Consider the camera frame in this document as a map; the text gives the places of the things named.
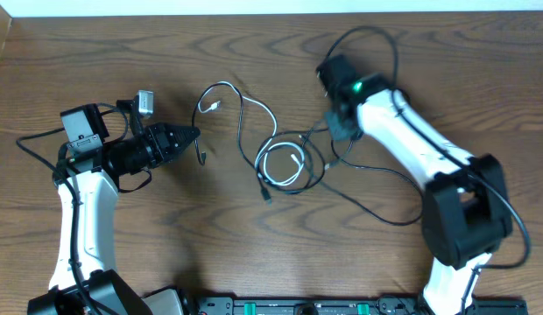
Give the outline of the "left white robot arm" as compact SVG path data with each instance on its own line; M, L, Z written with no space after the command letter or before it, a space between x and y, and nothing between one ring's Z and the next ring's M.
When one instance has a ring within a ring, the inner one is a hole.
M143 126L131 102L117 105L133 136L115 141L103 113L87 104L61 113L68 141L50 168L62 204L60 249L48 292L29 301L30 314L182 314L175 289L140 297L116 272L114 212L125 174L151 172L200 135L194 126Z

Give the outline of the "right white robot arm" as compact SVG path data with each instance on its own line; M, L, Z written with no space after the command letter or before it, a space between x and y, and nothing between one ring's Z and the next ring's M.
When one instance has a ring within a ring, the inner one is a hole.
M421 189L422 235L434 257L424 306L432 314L467 310L477 268L512 231L501 164L448 141L380 73L363 76L343 55L326 58L316 73L332 102L327 121L333 138L374 138Z

